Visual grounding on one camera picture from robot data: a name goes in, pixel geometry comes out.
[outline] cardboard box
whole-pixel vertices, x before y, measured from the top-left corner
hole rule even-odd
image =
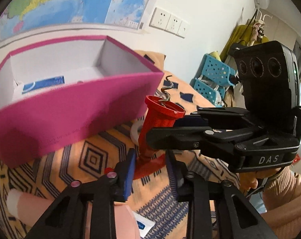
[[[163,72],[108,36],[10,52],[0,64],[0,159],[16,167],[142,116]]]

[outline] map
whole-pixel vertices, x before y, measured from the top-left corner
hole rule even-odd
[[[148,0],[12,0],[0,17],[0,41],[48,25],[109,24],[137,29]]]

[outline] electrical outlet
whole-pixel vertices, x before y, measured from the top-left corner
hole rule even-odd
[[[167,26],[167,23],[169,21],[171,14],[160,9],[156,8],[153,17],[150,21],[150,26],[160,29],[165,29]]]
[[[179,27],[179,30],[177,32],[177,35],[180,37],[186,37],[186,32],[189,28],[189,23],[186,21],[182,21]]]
[[[177,34],[181,24],[181,19],[177,18],[175,15],[171,15],[168,24],[166,26],[166,31]]]

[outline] bed sheet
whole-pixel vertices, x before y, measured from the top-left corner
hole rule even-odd
[[[171,101],[186,110],[186,114],[198,107],[212,107],[212,104],[197,93],[189,84],[172,76],[174,88],[168,90]],[[164,97],[160,88],[155,95]],[[123,161],[129,148],[138,147],[130,139],[132,122],[124,123],[113,129],[100,132],[60,150],[10,169],[0,161],[0,227],[9,239],[24,238],[30,227],[10,215],[6,198],[10,189],[28,192],[33,195],[54,199],[73,180],[83,183],[98,179],[106,167],[115,167]],[[223,163],[205,158],[205,165],[196,158],[194,151],[183,151],[176,158],[200,173],[206,179],[220,181],[227,177],[222,171]],[[187,203],[177,203],[170,193],[166,168],[133,182],[132,195],[128,204],[133,211],[156,222],[145,238],[180,238],[186,234]]]

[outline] corkscrew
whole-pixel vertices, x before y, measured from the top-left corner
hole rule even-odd
[[[163,88],[161,88],[161,92],[164,93],[166,98],[158,101],[164,107],[166,107],[165,102],[170,101],[170,95],[168,92],[166,92],[166,90],[174,88],[174,84],[168,79],[169,77],[172,77],[172,75],[166,76],[166,81],[170,82],[170,86],[164,86]]]

